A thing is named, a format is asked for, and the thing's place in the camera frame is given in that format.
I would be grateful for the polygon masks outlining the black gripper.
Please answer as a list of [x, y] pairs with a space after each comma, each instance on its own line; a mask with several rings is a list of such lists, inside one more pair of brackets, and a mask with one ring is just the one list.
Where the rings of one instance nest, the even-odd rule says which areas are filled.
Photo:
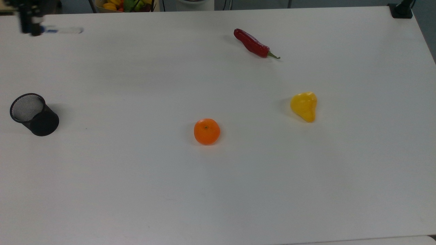
[[22, 33], [30, 34], [32, 32], [33, 37], [42, 34], [45, 0], [18, 0], [17, 12], [20, 16], [20, 30]]

